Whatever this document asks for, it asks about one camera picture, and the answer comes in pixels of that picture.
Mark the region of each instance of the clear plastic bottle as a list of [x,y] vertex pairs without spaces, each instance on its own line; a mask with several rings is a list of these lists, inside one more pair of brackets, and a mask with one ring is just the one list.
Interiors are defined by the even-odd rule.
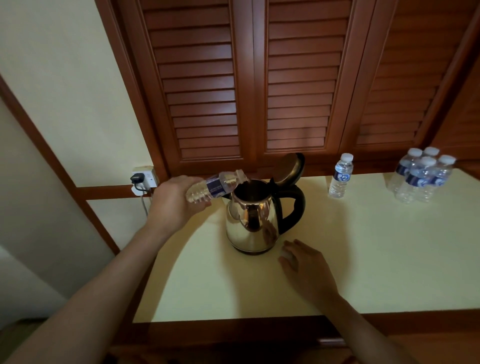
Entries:
[[248,181],[242,170],[220,172],[215,176],[194,184],[186,193],[188,202],[210,201],[232,192],[239,184]]
[[388,190],[392,191],[393,193],[397,192],[400,186],[402,185],[403,181],[405,180],[405,176],[408,174],[412,163],[417,161],[418,158],[422,155],[422,150],[418,148],[410,148],[407,154],[400,159],[395,173],[393,174],[392,178],[388,182]]
[[456,158],[448,155],[443,155],[438,158],[437,164],[432,167],[432,179],[417,193],[416,199],[421,202],[430,202],[438,187],[443,186],[452,174],[453,164],[455,162]]
[[434,146],[428,146],[423,150],[422,157],[436,157],[440,153],[440,149]]
[[424,188],[433,177],[435,158],[422,157],[419,161],[412,164],[407,178],[402,183],[395,194],[397,200],[409,204],[415,199],[418,189]]
[[342,198],[345,194],[347,182],[353,172],[353,155],[350,153],[343,153],[342,157],[335,165],[335,174],[330,184],[328,194],[335,198]]

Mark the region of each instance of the wooden louvered door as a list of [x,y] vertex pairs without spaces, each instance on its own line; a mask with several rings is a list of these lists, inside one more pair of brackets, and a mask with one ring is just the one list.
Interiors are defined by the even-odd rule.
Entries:
[[256,168],[251,0],[119,0],[172,175]]
[[421,146],[478,35],[478,0],[395,3],[377,2],[341,152]]
[[432,145],[457,159],[480,159],[480,57],[447,113]]
[[374,0],[254,0],[259,164],[337,154]]

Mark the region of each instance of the person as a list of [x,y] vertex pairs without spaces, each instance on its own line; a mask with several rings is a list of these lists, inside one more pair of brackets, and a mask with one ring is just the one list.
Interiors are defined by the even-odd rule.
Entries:
[[[142,276],[176,231],[210,202],[188,203],[185,193],[201,178],[180,176],[154,193],[145,225],[130,243],[6,361],[7,364],[102,362]],[[298,264],[279,262],[290,284],[328,317],[361,363],[416,361],[383,336],[338,293],[322,253],[295,240],[285,242]]]

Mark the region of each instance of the countertop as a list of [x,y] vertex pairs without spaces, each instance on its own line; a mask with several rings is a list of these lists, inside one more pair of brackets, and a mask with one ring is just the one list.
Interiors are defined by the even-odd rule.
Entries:
[[317,315],[277,262],[295,238],[323,252],[361,313],[479,308],[480,181],[454,170],[431,203],[404,205],[390,176],[353,175],[342,199],[327,195],[332,177],[301,178],[305,214],[258,256],[230,245],[224,202],[213,201],[159,252],[133,322]]

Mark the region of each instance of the person's left arm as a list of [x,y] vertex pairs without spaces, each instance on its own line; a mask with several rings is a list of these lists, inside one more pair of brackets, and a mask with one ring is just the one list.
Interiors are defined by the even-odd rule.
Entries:
[[154,193],[147,223],[98,276],[83,286],[5,362],[100,363],[147,268],[169,237],[210,203],[185,193],[201,178],[180,176]]

